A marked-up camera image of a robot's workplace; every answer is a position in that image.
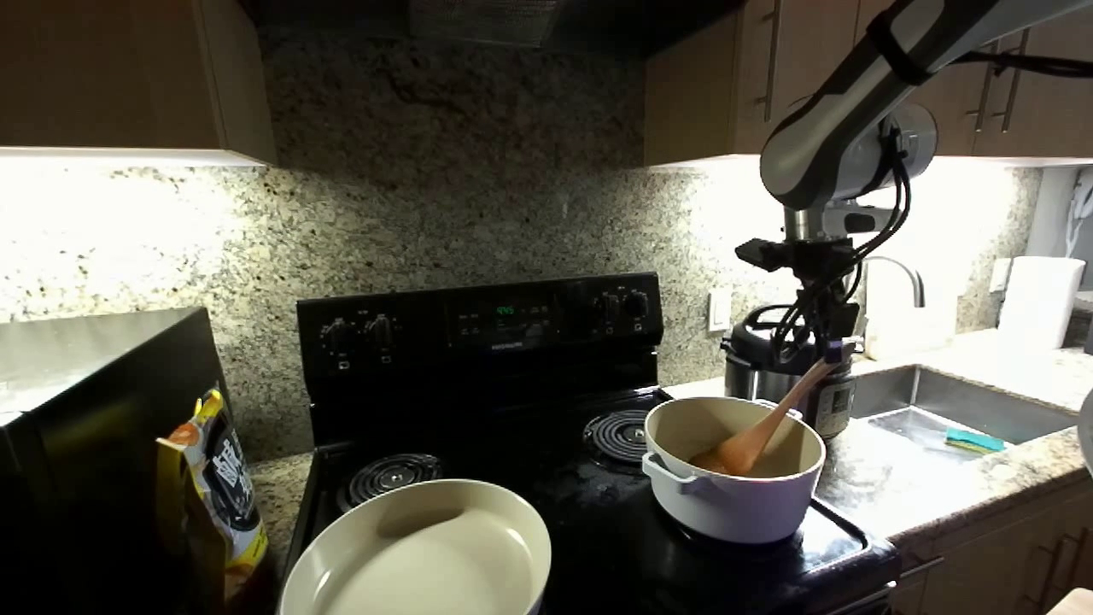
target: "pot handle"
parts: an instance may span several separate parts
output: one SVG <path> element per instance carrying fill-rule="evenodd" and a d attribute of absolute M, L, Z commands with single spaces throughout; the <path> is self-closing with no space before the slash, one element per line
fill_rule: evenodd
<path fill-rule="evenodd" d="M 659 475 L 659 479 L 672 480 L 680 493 L 698 493 L 698 488 L 705 486 L 702 475 L 678 475 L 678 472 L 670 472 L 670 467 L 662 465 L 662 459 L 652 454 L 652 452 L 644 454 L 644 472 L 647 472 L 650 479 Z"/>

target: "white pot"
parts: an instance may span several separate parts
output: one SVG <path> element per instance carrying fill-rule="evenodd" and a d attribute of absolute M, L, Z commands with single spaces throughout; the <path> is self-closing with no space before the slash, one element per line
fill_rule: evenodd
<path fill-rule="evenodd" d="M 657 501 L 683 527 L 728 542 L 776 542 L 801 528 L 828 461 L 822 437 L 787 418 L 751 475 L 689 465 L 728 435 L 757 422 L 776 402 L 683 397 L 647 412 L 644 472 Z"/>

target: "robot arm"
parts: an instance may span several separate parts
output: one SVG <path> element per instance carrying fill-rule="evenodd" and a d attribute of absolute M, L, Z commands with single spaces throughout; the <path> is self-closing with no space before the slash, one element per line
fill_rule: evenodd
<path fill-rule="evenodd" d="M 762 271 L 794 266 L 803 281 L 776 334 L 787 361 L 806 344 L 822 347 L 853 332 L 856 304 L 843 281 L 853 281 L 869 250 L 904 218 L 904 207 L 887 213 L 895 226 L 853 247 L 847 233 L 884 218 L 853 198 L 884 182 L 909 198 L 909 177 L 933 156 L 928 112 L 903 106 L 916 85 L 995 38 L 1078 8 L 1093 0 L 895 0 L 821 92 L 776 126 L 762 149 L 762 182 L 787 203 L 787 240 L 751 240 L 739 256 Z"/>
<path fill-rule="evenodd" d="M 884 175 L 884 166 L 877 166 L 877 126 L 916 85 L 995 38 L 1088 4 L 1089 0 L 895 0 L 871 19 L 869 38 L 821 92 L 776 126 L 762 149 L 767 189 L 794 213 L 815 213 L 871 192 L 877 175 Z"/>

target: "stove control panel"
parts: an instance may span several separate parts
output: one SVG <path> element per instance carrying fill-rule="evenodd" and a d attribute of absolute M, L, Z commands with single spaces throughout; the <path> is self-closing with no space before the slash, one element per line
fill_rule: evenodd
<path fill-rule="evenodd" d="M 307 372 L 375 372 L 499 354 L 657 347 L 657 272 L 363 293 L 296 304 Z"/>

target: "kitchen cabinet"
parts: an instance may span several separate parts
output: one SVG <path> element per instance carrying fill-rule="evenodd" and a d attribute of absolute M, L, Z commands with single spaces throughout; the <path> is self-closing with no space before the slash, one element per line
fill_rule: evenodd
<path fill-rule="evenodd" d="M 860 39 L 892 0 L 744 0 L 716 22 L 647 61 L 647 165 L 757 153 Z M 1093 11 L 1078 11 L 984 50 L 1089 58 Z M 940 124 L 940 153 L 1088 156 L 1093 78 L 950 66 L 911 101 Z"/>
<path fill-rule="evenodd" d="M 900 615 L 1041 615 L 1093 580 L 1093 486 L 1041 494 L 1031 510 L 979 522 L 892 598 Z"/>
<path fill-rule="evenodd" d="M 744 0 L 647 61 L 647 160 L 757 153 L 850 50 L 856 4 Z"/>
<path fill-rule="evenodd" d="M 235 0 L 0 0 L 4 153 L 269 160 L 259 44 Z"/>

